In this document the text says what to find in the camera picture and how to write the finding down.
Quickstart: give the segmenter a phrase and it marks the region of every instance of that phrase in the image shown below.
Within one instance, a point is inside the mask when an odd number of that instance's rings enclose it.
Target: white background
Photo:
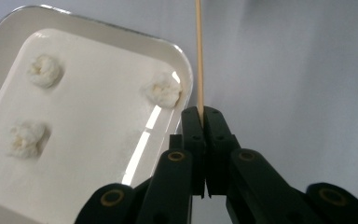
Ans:
[[[196,74],[193,0],[0,0],[0,20],[41,4],[167,39]],[[204,0],[202,13],[205,104],[291,186],[358,197],[358,1]],[[230,223],[224,198],[193,205],[193,223]]]

